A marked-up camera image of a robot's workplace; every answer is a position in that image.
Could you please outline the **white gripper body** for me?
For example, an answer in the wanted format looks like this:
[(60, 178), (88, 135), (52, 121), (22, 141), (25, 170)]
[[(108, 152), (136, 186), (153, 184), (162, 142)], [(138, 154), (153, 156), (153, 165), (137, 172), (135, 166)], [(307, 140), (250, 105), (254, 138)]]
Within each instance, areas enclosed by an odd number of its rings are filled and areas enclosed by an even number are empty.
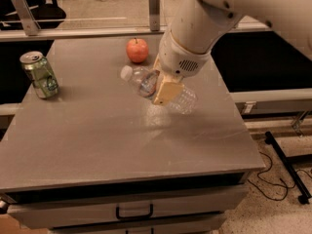
[(170, 31), (163, 35), (158, 59), (164, 72), (175, 76), (195, 76), (205, 65), (210, 53), (193, 54), (182, 48), (174, 39)]

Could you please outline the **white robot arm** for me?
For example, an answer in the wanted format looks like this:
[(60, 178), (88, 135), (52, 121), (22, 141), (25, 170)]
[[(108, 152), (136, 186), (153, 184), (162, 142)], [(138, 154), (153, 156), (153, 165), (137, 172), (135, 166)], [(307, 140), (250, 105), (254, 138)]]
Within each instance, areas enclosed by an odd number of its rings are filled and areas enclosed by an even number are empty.
[(258, 20), (312, 58), (312, 0), (183, 0), (159, 45), (160, 79), (152, 102), (166, 105), (196, 75), (211, 48), (245, 16)]

